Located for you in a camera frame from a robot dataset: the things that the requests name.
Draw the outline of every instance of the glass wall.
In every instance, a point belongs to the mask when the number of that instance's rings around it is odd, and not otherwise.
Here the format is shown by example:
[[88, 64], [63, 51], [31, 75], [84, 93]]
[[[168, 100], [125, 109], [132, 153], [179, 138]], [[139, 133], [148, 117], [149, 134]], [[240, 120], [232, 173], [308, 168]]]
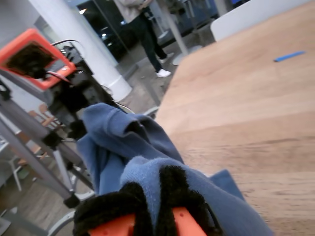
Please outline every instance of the glass wall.
[[122, 17], [114, 17], [115, 13], [120, 15], [114, 3], [107, 0], [103, 2], [111, 14], [103, 14], [92, 0], [78, 5], [77, 8], [117, 61], [117, 70], [127, 79], [137, 69], [135, 60], [129, 53], [129, 49], [137, 44], [137, 39]]
[[[225, 3], [228, 10], [232, 10], [246, 1], [249, 0], [225, 0]], [[167, 0], [166, 3], [182, 36], [210, 24], [218, 17], [214, 0]], [[146, 58], [141, 44], [113, 0], [87, 0], [77, 8], [117, 60], [117, 69], [121, 74], [132, 73], [137, 63]], [[156, 0], [143, 12], [152, 23], [159, 45], [165, 47], [175, 42]]]

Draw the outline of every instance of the ceiling light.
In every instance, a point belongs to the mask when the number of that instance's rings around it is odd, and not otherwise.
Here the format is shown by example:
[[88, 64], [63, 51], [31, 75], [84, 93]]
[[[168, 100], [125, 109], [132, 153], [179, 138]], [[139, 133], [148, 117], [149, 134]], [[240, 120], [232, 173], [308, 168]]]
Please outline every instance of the ceiling light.
[[87, 10], [87, 9], [85, 8], [85, 9], [79, 11], [79, 13], [80, 13], [80, 14], [83, 14], [86, 10]]

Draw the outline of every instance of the blue pen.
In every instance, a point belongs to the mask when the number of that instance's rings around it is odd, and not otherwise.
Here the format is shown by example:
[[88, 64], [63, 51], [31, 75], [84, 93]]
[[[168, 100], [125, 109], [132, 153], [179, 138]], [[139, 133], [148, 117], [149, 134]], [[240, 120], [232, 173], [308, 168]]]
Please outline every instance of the blue pen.
[[305, 51], [299, 51], [299, 52], [296, 52], [296, 53], [291, 53], [291, 54], [288, 54], [288, 55], [276, 58], [276, 59], [274, 59], [274, 61], [275, 62], [283, 61], [283, 60], [286, 60], [286, 59], [289, 59], [289, 58], [292, 58], [292, 57], [296, 57], [296, 56], [304, 54], [304, 53], [305, 53]]

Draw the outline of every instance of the white sneaker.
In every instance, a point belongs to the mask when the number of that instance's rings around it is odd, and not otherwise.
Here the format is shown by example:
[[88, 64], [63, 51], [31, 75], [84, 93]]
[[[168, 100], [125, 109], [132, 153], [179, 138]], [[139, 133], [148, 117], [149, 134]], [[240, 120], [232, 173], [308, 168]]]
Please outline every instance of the white sneaker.
[[160, 77], [160, 78], [165, 78], [167, 76], [170, 76], [171, 74], [172, 74], [171, 72], [161, 69], [157, 73], [157, 76]]
[[168, 61], [168, 59], [170, 59], [172, 56], [174, 56], [174, 53], [169, 53], [167, 54], [167, 57], [164, 59], [159, 59], [159, 62], [161, 62], [162, 64], [166, 63]]

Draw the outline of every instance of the wooden table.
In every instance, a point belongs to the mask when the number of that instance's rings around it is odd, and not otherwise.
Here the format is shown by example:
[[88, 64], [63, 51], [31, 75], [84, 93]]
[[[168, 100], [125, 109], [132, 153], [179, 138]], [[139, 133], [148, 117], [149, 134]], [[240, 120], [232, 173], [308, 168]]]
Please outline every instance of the wooden table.
[[157, 115], [185, 163], [230, 170], [276, 235], [315, 235], [314, 13], [311, 2], [189, 55]]

